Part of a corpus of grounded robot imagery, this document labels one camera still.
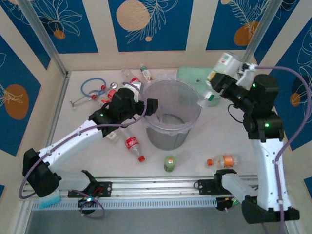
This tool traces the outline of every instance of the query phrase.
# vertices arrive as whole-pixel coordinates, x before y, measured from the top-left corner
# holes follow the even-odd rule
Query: red label
[[[103,104],[106,104],[106,103],[110,103],[111,101],[108,100],[108,99],[103,99],[101,102],[102,102]]]
[[[115,92],[117,92],[115,89],[112,89],[111,91],[108,92],[107,97],[109,99],[113,99],[113,95],[115,94]]]
[[[137,77],[134,77],[131,81],[130,81],[130,83],[132,83],[132,82],[141,82]]]
[[[130,150],[130,148],[136,144],[138,144],[138,141],[134,136],[125,141],[125,145],[127,146],[128,150]]]

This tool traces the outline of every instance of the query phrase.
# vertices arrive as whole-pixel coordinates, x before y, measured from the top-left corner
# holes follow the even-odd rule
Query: floor
[[[266,223],[270,234],[279,223]],[[264,234],[261,224],[247,224],[240,205],[229,212],[215,208],[107,210],[103,220],[79,211],[35,211],[26,234]]]

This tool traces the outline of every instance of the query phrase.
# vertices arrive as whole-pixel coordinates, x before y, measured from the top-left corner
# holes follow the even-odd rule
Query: plastic bottle
[[[113,143],[117,143],[119,140],[119,135],[115,132],[111,132],[108,135],[106,135],[108,139],[110,139]]]
[[[96,95],[92,95],[92,96],[91,96],[91,99],[97,101],[97,102],[99,103],[100,107],[102,107],[104,104],[110,103],[110,102],[112,101],[113,95],[114,95],[116,92],[117,92],[116,89],[112,89],[111,91],[108,92],[107,95],[105,94],[106,97],[104,97],[104,98],[102,98],[102,99],[99,98],[99,97],[96,96]]]
[[[133,155],[136,155],[140,162],[143,162],[145,157],[141,153],[141,147],[136,137],[133,136],[128,128],[120,128],[120,132],[129,152],[131,152]]]
[[[172,172],[176,165],[176,158],[172,155],[165,158],[164,169],[166,172]]]
[[[147,83],[150,83],[153,81],[153,76],[152,76],[151,72],[146,68],[144,63],[140,64],[140,70],[143,73]]]
[[[210,80],[213,78],[215,73],[222,73],[234,77],[241,65],[240,58],[231,52],[225,52],[222,54],[219,61],[213,67],[212,71],[206,79],[206,90],[199,94],[200,98],[198,105],[203,108],[208,106],[216,106],[219,104],[221,96],[215,90],[213,90]]]
[[[220,168],[231,168],[238,163],[238,157],[233,155],[222,155],[207,160],[208,166],[218,166]]]
[[[132,83],[132,82],[143,83],[139,78],[137,78],[135,75],[133,75],[129,69],[122,69],[121,75],[126,79],[126,81],[128,81],[130,83]]]

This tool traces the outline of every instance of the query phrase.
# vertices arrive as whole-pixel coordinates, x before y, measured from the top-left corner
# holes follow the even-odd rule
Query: small green bottle
[[[176,165],[176,158],[174,156],[170,155],[165,158],[164,168],[166,172],[172,172],[175,168],[175,165]]]

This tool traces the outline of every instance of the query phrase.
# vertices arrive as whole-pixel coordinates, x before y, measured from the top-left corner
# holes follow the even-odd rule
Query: coca-cola bottle
[[[141,152],[141,147],[136,137],[133,136],[128,128],[120,128],[120,132],[129,152],[131,152],[133,155],[136,155],[140,162],[143,162],[145,157]]]
[[[91,99],[92,100],[96,100],[99,105],[102,107],[104,104],[106,103],[110,103],[113,99],[113,95],[116,93],[116,89],[112,89],[111,91],[108,92],[108,94],[106,95],[106,97],[97,97],[96,95],[92,95]]]

